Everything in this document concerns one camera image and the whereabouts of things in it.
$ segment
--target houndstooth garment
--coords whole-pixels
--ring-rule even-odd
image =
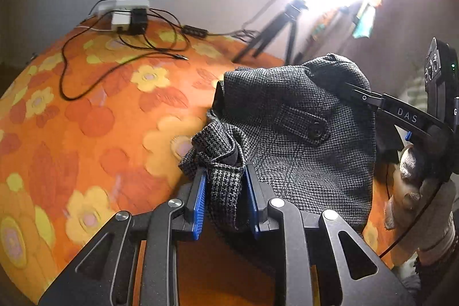
[[[341,101],[343,82],[369,90],[350,60],[329,54],[300,66],[237,68],[219,82],[208,125],[180,168],[207,167],[206,204],[224,231],[248,229],[243,170],[300,210],[337,211],[356,231],[366,224],[376,157],[373,114]]]

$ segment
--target tripod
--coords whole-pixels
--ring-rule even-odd
[[[233,62],[238,63],[240,60],[257,45],[258,48],[252,54],[256,58],[263,50],[271,43],[271,41],[279,34],[279,32],[284,28],[284,26],[290,22],[290,36],[287,45],[287,51],[285,53],[285,62],[284,65],[289,65],[291,63],[291,54],[293,51],[293,46],[295,44],[295,37],[297,36],[297,17],[301,13],[302,9],[308,9],[302,0],[294,0],[292,3],[289,3],[284,12],[276,16],[276,18],[270,22],[270,24],[263,29],[260,34],[252,39],[250,43],[240,51],[234,58]]]

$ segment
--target black cable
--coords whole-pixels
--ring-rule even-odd
[[[99,0],[99,1],[97,1],[96,4],[92,6],[91,11],[89,11],[88,16],[91,16],[92,11],[94,11],[94,9],[96,8],[96,6],[97,6],[100,2],[105,2],[105,1],[115,1],[115,0]]]
[[[387,199],[391,199],[391,194],[389,193],[389,186],[387,185],[387,178],[389,177],[389,164],[387,164],[387,169],[386,169],[386,191],[387,191]]]
[[[145,33],[142,34],[142,35],[143,35],[143,37],[144,37],[144,40],[145,40],[146,45],[148,45],[148,46],[150,46],[150,48],[154,49],[155,46],[153,46],[153,45],[150,43],[150,41],[148,40],[148,38],[147,38],[147,36],[145,35]]]
[[[150,13],[147,13],[148,16],[152,16],[152,17],[155,17],[155,18],[158,18],[158,19],[161,19],[161,20],[164,20],[166,21],[169,26],[172,28],[172,30],[174,31],[174,41],[172,42],[171,46],[169,46],[168,48],[166,48],[166,50],[168,51],[174,51],[174,52],[182,52],[182,51],[186,51],[188,50],[190,47],[191,47],[191,42],[190,40],[188,39],[188,37],[186,36],[186,34],[184,34],[181,30],[181,24],[180,24],[180,21],[178,21],[178,18],[175,17],[175,15],[173,15],[172,13],[168,12],[168,11],[164,11],[162,9],[158,10],[158,11],[162,11],[162,12],[165,12],[165,13],[168,13],[170,14],[178,23],[178,25],[175,25],[174,23],[172,23],[170,20],[166,19],[164,16],[161,16],[160,14],[158,14],[157,12],[155,11],[152,11],[152,10],[156,10],[156,9],[150,9],[151,12],[153,12],[153,14],[150,14]],[[180,29],[180,35],[182,36],[182,38],[185,40],[185,47],[184,48],[176,48],[174,49],[175,45],[177,44],[177,41],[178,41],[178,33],[176,31],[175,28],[179,28]],[[149,41],[147,41],[147,43],[155,50],[159,51],[159,50],[165,50],[164,48],[156,48],[154,47]]]
[[[83,33],[86,33],[88,30],[91,30],[91,28],[93,28],[99,21],[101,21],[105,16],[107,16],[108,14],[110,13],[113,13],[113,12],[130,12],[130,11],[119,11],[119,10],[111,10],[111,11],[108,11],[106,12],[105,14],[102,15],[101,18],[97,19],[95,23],[93,23],[88,29],[83,29],[82,32],[80,33],[77,33],[75,34],[74,36],[70,37],[69,39],[67,39],[65,41],[65,43],[63,44],[62,48],[61,48],[61,55],[63,57],[63,62],[64,62],[64,69],[61,73],[61,76],[59,77],[59,94],[60,96],[62,97],[62,99],[66,100],[66,101],[75,101],[75,100],[78,100],[78,99],[81,99],[82,97],[84,97],[85,95],[87,95],[88,93],[90,93],[94,87],[96,87],[105,77],[107,77],[110,73],[114,72],[116,69],[122,67],[123,65],[125,64],[128,64],[130,62],[133,62],[135,60],[138,60],[140,58],[143,58],[145,56],[148,56],[148,55],[167,55],[167,56],[170,56],[174,59],[186,59],[185,57],[180,57],[180,55],[175,55],[173,53],[169,53],[167,51],[157,51],[155,52],[154,50],[152,51],[151,48],[148,48],[148,50],[150,50],[150,52],[147,52],[147,53],[143,53],[142,55],[139,55],[139,56],[136,56],[130,60],[127,60],[123,63],[121,63],[120,65],[117,65],[117,66],[114,66],[112,68],[110,68],[108,71],[106,71],[104,74],[102,74],[97,80],[96,82],[94,82],[91,86],[89,86],[88,89],[86,89],[83,93],[81,93],[80,95],[77,95],[77,96],[74,96],[74,97],[69,97],[67,96],[65,93],[64,93],[64,90],[63,90],[63,82],[64,82],[64,77],[65,77],[65,73],[67,71],[67,68],[68,68],[68,60],[67,60],[67,57],[65,56],[65,47],[68,45],[68,43],[70,41],[72,41],[73,39],[75,39],[76,37],[78,36],[81,36]]]
[[[256,33],[259,33],[259,32],[257,30],[247,30],[246,26],[250,25],[251,23],[256,21],[276,1],[277,0],[268,0],[268,2],[266,2],[265,5],[263,5],[263,7],[261,7],[261,9],[252,18],[250,18],[249,20],[247,20],[246,22],[244,22],[241,25],[239,30],[235,30],[234,32],[229,32],[229,33],[208,33],[207,35],[208,36],[231,36],[231,37],[237,38],[237,39],[247,43],[247,41],[245,39],[241,38],[240,35],[238,35],[238,34],[243,33],[243,34],[245,34],[246,37],[248,37],[250,39],[255,38],[253,34],[254,33],[256,34]]]
[[[128,46],[130,48],[133,48],[134,50],[153,50],[153,51],[157,51],[157,52],[162,52],[162,50],[156,48],[156,47],[149,47],[149,46],[146,46],[146,47],[142,47],[142,46],[134,46],[133,44],[130,44],[129,42],[126,42],[122,37],[121,37],[121,34],[118,33],[118,38],[119,40],[121,41],[121,43],[125,46]]]
[[[268,0],[268,2],[265,3],[265,5],[263,7],[261,7],[261,9],[255,14],[255,16],[253,16],[251,19],[247,20],[245,23],[243,23],[241,25],[241,29],[245,29],[247,25],[253,23],[254,21],[256,21],[263,13],[266,12],[266,10],[271,7],[273,5],[273,3],[277,1],[277,0]]]
[[[164,10],[164,9],[150,9],[150,11],[152,11],[153,13],[156,13],[158,16],[160,16],[160,15],[158,14],[158,12],[167,13],[168,15],[172,16],[172,17],[174,18],[175,22],[177,23],[177,25],[176,25],[176,24],[173,24],[175,27],[177,27],[177,28],[181,28],[181,27],[182,27],[182,24],[180,23],[180,21],[178,21],[178,18],[175,17],[175,15],[172,14],[171,12],[166,11],[166,10]]]
[[[430,204],[432,203],[433,199],[435,198],[435,196],[437,196],[437,193],[440,191],[440,188],[442,187],[442,183],[439,183],[437,188],[435,189],[434,193],[432,194],[432,196],[430,196],[430,198],[428,199],[428,201],[425,203],[424,207],[421,209],[421,211],[419,212],[419,214],[416,216],[416,218],[411,222],[411,224],[407,227],[407,229],[403,232],[403,234],[401,234],[397,240],[395,240],[390,246],[389,248],[387,248],[386,250],[384,250],[384,252],[379,256],[380,258],[384,257],[387,253],[389,253],[398,243],[400,243],[400,241],[403,240],[403,238],[408,234],[408,232],[415,226],[415,224],[419,221],[419,219],[421,219],[422,215],[424,214],[424,212],[427,210],[427,208],[430,206]]]

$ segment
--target gloved hand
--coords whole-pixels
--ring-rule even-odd
[[[425,158],[425,153],[411,144],[403,150],[400,167],[394,171],[393,196],[386,204],[385,226],[395,230],[395,238],[406,230],[439,184],[436,179],[425,178]],[[435,263],[448,252],[455,237],[451,212],[455,195],[456,187],[451,180],[441,186],[421,219],[390,252],[396,266],[415,251],[423,266]]]

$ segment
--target white power adapter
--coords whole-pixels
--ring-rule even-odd
[[[131,24],[131,12],[133,9],[150,9],[149,0],[115,0],[114,2],[101,3],[97,8],[97,16],[102,17],[110,11],[112,13],[112,30],[126,32]]]

